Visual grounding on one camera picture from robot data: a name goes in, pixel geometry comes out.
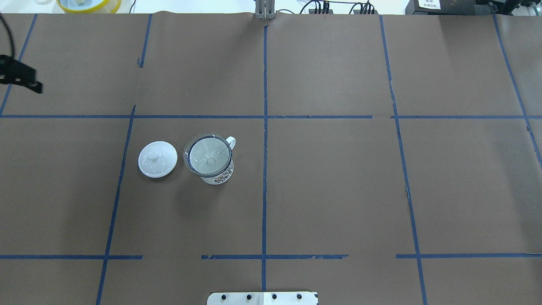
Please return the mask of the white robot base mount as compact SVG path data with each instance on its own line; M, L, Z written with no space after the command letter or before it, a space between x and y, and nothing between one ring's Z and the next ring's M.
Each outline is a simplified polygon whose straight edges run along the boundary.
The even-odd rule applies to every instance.
M212 293L207 305L318 305L317 293L310 291Z

